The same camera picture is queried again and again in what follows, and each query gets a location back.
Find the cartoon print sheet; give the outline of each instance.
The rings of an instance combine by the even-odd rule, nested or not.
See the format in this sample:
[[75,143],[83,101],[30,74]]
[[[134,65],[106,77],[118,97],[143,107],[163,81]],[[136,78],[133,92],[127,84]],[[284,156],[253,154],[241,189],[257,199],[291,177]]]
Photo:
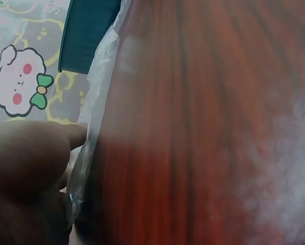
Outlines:
[[78,121],[89,82],[57,71],[69,1],[0,0],[0,121]]

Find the hand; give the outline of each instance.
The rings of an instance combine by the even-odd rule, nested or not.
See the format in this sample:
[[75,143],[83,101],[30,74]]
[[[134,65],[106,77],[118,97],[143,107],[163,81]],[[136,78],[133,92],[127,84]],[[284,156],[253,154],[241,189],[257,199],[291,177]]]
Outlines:
[[68,244],[63,176],[86,128],[54,122],[0,124],[0,244]]

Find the red wooden surface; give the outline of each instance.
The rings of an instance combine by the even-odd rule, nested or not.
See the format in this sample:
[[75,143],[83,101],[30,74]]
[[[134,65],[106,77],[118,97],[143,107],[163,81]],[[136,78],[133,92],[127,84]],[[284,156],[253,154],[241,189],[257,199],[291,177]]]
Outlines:
[[94,244],[305,244],[305,0],[133,0],[88,192]]

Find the teal cover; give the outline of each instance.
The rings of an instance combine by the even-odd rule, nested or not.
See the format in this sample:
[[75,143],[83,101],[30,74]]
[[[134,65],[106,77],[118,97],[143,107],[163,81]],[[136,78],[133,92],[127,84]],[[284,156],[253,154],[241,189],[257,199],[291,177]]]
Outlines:
[[99,42],[114,22],[121,0],[71,0],[59,59],[62,70],[88,74]]

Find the plastic bag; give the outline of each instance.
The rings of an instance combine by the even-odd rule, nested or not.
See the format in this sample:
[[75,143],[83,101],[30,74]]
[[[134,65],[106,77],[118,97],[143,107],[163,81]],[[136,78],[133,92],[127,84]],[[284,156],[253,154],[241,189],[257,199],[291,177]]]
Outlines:
[[84,202],[85,187],[103,120],[107,93],[115,65],[119,45],[118,32],[130,4],[131,0],[123,0],[121,2],[120,11],[114,23],[99,43],[88,73],[87,79],[90,82],[90,88],[79,118],[79,122],[87,122],[89,118],[88,135],[85,144],[72,152],[75,157],[78,157],[76,157],[77,160],[75,163],[70,163],[70,165],[74,164],[74,167],[67,185],[68,200],[66,214],[69,226],[78,217]]

